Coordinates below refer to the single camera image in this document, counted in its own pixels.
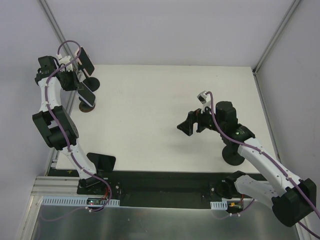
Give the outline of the black phone lilac case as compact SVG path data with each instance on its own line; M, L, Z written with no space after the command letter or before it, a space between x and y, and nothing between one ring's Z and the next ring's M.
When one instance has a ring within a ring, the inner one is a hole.
M77 94L79 99L88 106L93 107L95 105L96 96L83 82L79 84Z

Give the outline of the black phone pink case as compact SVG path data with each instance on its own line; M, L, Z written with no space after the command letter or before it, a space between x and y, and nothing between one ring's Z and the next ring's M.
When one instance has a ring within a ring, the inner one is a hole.
M75 52L76 55L80 52L79 57L76 59L78 69L83 71L85 74L88 76L91 76L95 70L95 67L90 60L90 57L86 53L85 49L81 46L80 48L77 49Z

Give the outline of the wooden base wedge phone stand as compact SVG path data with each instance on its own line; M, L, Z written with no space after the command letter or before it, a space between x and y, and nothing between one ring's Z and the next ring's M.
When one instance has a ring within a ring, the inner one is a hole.
M79 107L79 110L83 113L89 113L91 112L92 110L95 109L96 105L94 104L93 106L89 106L87 103L81 101L78 105Z

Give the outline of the black round base phone stand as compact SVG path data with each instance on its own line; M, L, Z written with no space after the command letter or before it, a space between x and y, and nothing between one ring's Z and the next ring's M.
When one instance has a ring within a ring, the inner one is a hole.
M231 166L239 166L245 161L244 157L240 156L236 151L227 145L222 150L222 158Z

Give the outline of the black clamp phone stand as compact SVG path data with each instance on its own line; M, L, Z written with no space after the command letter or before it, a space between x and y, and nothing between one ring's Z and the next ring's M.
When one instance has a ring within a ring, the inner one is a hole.
M85 76L85 79L82 81L92 92L95 92L100 87L100 81L96 77Z

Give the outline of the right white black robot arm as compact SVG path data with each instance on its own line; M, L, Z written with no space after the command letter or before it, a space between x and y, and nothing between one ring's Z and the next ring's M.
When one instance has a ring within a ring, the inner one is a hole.
M309 178L303 180L273 159L255 135L238 122L236 109L230 101L220 101L215 110L204 102L203 108L190 111L177 129L187 136L208 129L220 134L225 147L222 157L226 163L239 166L250 162L268 181L254 180L242 171L236 171L215 188L218 196L231 199L239 194L250 196L269 207L285 226L292 227L310 213L320 213L316 208L317 186Z

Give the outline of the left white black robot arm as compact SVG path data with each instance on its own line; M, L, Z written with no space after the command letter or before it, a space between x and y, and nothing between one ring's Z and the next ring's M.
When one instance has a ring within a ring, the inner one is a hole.
M41 105L32 120L45 143L65 155L75 167L79 175L78 186L96 195L102 194L106 183L81 148L77 127L61 103L62 90L77 91L82 103L89 108L95 107L96 96L79 81L69 55L43 56L38 61L40 68L35 81L40 87Z

